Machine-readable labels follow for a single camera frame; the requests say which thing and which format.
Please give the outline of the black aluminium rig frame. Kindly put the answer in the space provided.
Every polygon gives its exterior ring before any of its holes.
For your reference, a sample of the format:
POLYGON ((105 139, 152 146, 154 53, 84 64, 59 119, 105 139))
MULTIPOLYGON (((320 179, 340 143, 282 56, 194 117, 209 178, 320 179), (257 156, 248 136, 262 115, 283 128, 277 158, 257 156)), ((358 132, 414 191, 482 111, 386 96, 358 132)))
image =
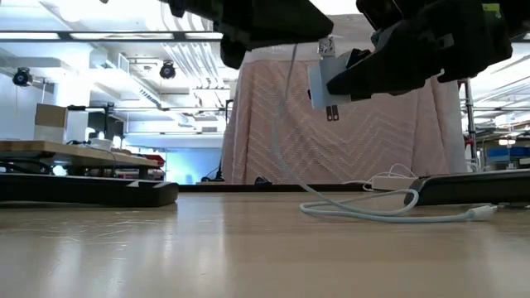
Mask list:
MULTIPOLYGON (((318 192, 357 192, 364 191, 361 184, 348 185, 310 185, 318 192)), ((299 185, 179 185, 182 193, 253 193, 253 192, 305 192, 299 185)))

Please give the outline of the pink chevron cloth covered cart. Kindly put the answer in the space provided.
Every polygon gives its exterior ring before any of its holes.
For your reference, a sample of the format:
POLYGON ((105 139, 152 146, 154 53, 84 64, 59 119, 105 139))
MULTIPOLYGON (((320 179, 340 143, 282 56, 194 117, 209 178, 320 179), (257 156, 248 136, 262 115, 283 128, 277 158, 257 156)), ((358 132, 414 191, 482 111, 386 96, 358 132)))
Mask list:
POLYGON ((367 180, 402 164, 416 175, 466 171, 457 84, 429 79, 401 96, 342 104, 335 122, 311 106, 308 70, 316 46, 247 53, 224 133, 226 182, 275 184, 290 174, 308 184, 367 180))

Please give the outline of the wide black power strip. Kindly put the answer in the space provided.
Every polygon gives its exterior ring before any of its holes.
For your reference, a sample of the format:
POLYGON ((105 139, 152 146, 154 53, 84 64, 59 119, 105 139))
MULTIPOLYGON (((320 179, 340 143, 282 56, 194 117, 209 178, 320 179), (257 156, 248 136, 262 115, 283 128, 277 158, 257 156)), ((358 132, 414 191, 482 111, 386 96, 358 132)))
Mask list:
POLYGON ((0 173, 0 202, 151 208, 175 203, 178 193, 178 184, 156 180, 0 173))

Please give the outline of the white power strip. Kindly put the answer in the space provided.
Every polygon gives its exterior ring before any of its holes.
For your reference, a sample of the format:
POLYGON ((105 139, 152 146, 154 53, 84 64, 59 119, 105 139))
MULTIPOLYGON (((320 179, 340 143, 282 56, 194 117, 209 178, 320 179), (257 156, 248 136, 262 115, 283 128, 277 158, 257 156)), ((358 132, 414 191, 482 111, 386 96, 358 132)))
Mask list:
POLYGON ((381 191, 395 191, 408 189, 416 180, 413 177, 376 176, 372 179, 371 188, 381 191))

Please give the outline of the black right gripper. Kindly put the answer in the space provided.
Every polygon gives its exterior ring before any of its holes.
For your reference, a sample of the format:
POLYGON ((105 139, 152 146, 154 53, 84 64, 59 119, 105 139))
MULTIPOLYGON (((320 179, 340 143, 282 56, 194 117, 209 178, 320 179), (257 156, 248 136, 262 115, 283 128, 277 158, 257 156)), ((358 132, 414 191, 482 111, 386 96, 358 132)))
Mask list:
POLYGON ((405 94, 432 76, 477 75, 513 52, 506 0, 357 0, 375 30, 374 50, 353 49, 346 70, 327 82, 353 101, 405 94))

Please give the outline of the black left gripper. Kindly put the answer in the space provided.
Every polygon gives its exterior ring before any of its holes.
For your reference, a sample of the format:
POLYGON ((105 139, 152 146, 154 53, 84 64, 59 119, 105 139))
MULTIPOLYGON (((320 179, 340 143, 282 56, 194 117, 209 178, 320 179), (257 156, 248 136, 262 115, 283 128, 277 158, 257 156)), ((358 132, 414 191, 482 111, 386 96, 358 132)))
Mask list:
POLYGON ((220 58, 238 70, 246 52, 261 47, 315 42, 334 23, 310 0, 159 0, 175 17, 195 14, 223 35, 220 58))

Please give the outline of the narrow black power strip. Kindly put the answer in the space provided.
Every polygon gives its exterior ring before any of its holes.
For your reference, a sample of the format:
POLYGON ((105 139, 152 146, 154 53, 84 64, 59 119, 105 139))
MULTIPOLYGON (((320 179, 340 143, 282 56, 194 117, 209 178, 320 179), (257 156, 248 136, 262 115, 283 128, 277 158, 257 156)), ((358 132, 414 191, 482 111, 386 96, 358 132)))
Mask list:
POLYGON ((422 176, 409 190, 418 206, 530 203, 530 169, 422 176))

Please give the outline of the cardboard box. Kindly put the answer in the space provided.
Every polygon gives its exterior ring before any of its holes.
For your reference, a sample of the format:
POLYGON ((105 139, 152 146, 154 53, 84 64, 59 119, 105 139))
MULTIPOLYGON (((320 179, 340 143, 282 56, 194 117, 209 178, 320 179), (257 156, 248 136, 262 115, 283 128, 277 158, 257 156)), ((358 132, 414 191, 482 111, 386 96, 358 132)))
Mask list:
POLYGON ((68 109, 61 106, 39 103, 36 106, 35 125, 66 128, 68 109))

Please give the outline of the wooden side table metal legs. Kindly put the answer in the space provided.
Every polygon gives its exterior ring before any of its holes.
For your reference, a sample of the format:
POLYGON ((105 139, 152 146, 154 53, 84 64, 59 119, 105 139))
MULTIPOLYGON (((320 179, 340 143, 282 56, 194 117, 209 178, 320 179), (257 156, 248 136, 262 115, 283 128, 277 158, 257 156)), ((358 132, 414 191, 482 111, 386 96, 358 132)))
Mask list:
POLYGON ((36 161, 62 166, 69 175, 77 176, 88 171, 137 170, 142 180, 149 178, 149 170, 161 168, 142 156, 46 141, 0 141, 0 161, 36 161))

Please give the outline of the white 20W charger adapter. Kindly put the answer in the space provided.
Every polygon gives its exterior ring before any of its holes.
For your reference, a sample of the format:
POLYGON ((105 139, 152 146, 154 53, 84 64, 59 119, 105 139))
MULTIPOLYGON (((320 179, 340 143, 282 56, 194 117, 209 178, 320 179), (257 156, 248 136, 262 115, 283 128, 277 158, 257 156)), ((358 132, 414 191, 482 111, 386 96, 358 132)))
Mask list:
POLYGON ((351 52, 346 52, 338 57, 325 57, 316 65, 310 67, 309 89, 311 105, 313 109, 324 109, 329 122, 339 121, 338 106, 351 101, 349 94, 330 94, 326 84, 333 77, 346 70, 351 52))

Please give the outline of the blue storage bins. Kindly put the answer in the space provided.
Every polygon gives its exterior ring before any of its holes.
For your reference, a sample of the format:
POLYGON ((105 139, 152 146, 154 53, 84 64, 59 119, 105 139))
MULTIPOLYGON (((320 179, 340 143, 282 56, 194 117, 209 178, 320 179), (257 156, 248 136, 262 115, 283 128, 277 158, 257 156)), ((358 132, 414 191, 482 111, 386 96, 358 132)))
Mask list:
POLYGON ((491 147, 486 151, 487 163, 508 163, 530 157, 530 147, 491 147))

